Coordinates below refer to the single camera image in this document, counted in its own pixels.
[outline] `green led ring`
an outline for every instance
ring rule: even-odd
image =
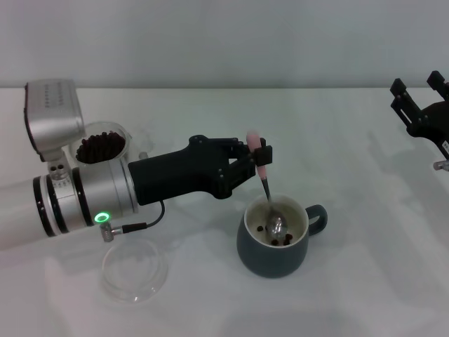
[[[95,216],[95,222],[97,222],[97,223],[103,223],[108,220],[109,220],[109,214],[105,213],[105,212],[99,213]]]

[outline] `dark green mug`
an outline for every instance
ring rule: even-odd
[[[264,228],[269,206],[263,195],[245,210],[237,233],[237,251],[243,264],[263,277],[282,277],[294,272],[304,260],[309,236],[324,230],[328,214],[322,205],[306,209],[283,194],[273,194],[272,200],[286,218],[290,243],[271,244]]]

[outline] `white wall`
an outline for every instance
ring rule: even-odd
[[[0,0],[0,86],[425,86],[449,0]]]

